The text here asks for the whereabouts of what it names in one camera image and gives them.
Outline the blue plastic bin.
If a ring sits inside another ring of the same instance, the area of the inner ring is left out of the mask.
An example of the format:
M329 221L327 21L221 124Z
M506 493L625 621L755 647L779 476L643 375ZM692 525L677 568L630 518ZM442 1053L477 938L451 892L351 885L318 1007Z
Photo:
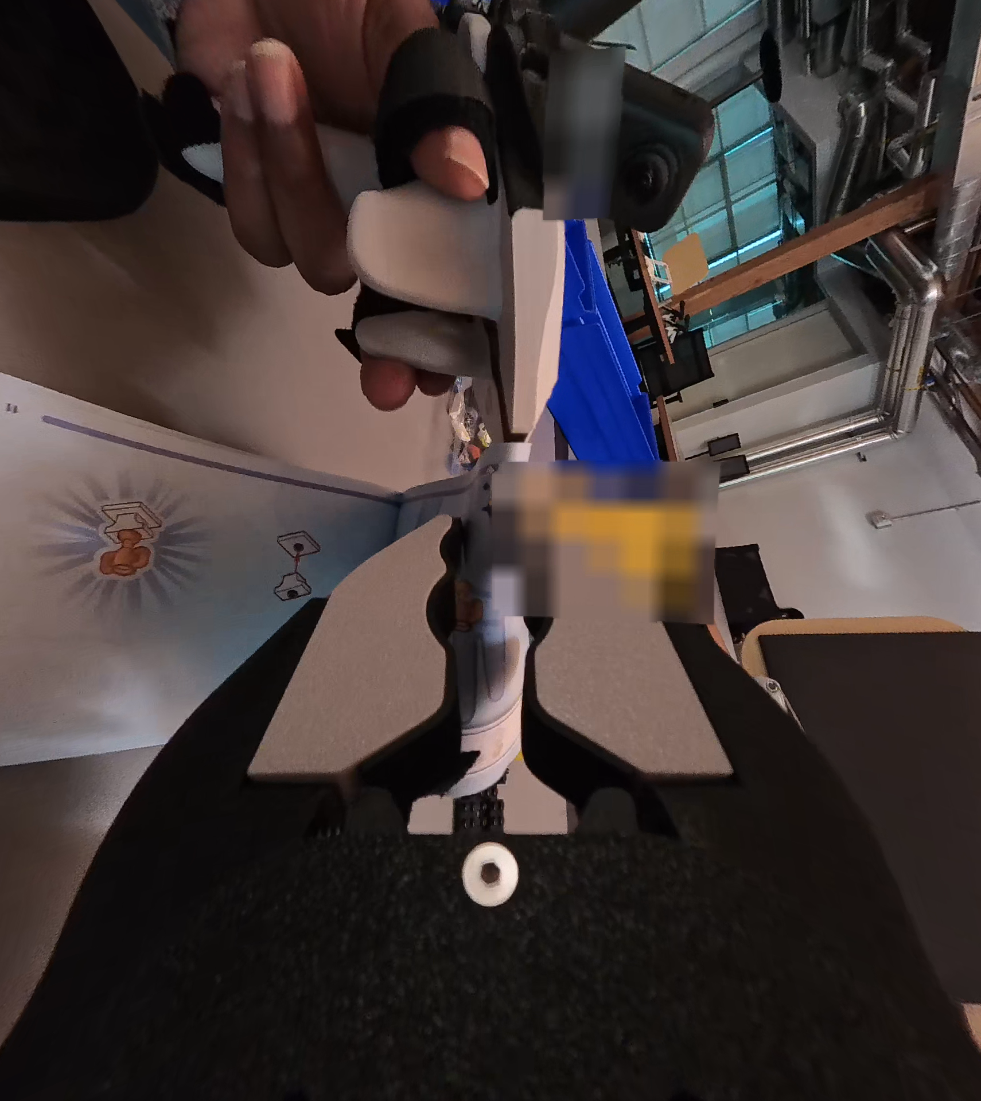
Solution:
M573 455L590 464L660 460L647 395L585 224L566 221L558 378L552 418Z

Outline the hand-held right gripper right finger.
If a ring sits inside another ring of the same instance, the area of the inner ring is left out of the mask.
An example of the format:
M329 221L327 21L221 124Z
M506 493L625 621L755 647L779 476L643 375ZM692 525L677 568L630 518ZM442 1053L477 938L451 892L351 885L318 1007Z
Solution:
M553 620L535 651L539 709L646 780L724 780L733 766L665 626Z

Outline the lego instruction booklet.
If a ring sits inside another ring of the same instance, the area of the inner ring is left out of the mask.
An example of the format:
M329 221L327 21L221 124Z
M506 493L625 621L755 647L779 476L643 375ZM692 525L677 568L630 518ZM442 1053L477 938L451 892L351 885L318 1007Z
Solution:
M312 599L459 525L464 775L517 756L528 631L482 563L499 461L395 492L272 464L0 374L0 766L160 745Z

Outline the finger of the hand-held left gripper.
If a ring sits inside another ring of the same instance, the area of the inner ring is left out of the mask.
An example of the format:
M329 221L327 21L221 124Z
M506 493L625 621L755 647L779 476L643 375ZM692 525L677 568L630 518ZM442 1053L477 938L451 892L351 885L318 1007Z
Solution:
M566 225L542 216L495 216L501 285L495 386L510 443L528 442L559 375Z

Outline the person's left hand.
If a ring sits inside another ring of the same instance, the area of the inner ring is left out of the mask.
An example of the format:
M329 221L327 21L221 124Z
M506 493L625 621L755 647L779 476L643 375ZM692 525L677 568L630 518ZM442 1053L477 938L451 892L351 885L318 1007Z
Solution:
M401 44L439 20L428 1L182 1L177 67L221 115L235 238L268 268L296 268L327 296L353 287L344 206L318 122L367 134Z

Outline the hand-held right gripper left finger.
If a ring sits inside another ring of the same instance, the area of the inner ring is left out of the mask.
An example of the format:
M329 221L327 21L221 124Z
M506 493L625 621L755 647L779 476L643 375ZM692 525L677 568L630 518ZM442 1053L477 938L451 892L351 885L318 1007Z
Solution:
M451 786L464 775L454 578L459 525L422 525L326 601L250 762L257 782Z

